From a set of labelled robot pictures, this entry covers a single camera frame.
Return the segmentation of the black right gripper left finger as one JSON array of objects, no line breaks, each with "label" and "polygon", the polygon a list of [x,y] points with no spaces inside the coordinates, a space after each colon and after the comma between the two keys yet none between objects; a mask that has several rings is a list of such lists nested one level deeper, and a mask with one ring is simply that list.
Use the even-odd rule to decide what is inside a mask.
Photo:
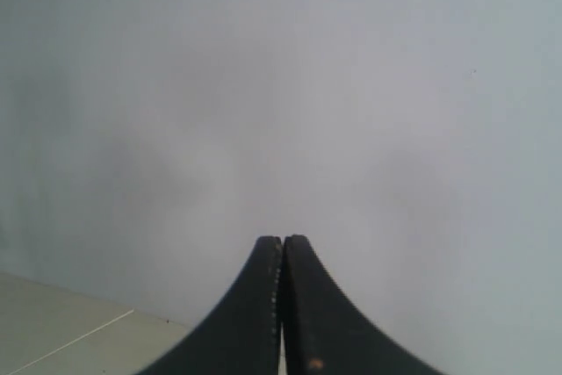
[{"label": "black right gripper left finger", "polygon": [[281,240],[259,237],[218,305],[181,342],[141,372],[277,374],[281,265]]}]

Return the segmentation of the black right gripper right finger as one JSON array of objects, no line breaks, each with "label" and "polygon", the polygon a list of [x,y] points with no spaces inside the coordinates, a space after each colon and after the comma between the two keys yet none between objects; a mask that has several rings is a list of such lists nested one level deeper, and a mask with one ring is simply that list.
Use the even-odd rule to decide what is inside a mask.
[{"label": "black right gripper right finger", "polygon": [[302,234],[285,238],[280,313],[288,374],[437,374],[366,318]]}]

